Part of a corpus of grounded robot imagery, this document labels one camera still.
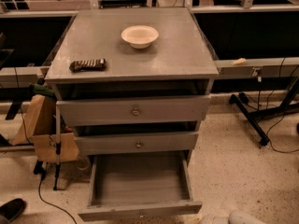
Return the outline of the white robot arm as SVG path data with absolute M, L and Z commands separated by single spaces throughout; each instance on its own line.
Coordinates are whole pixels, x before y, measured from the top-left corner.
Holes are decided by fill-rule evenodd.
M 228 217 L 205 216 L 198 224 L 266 224 L 258 218 L 240 211 L 232 211 Z

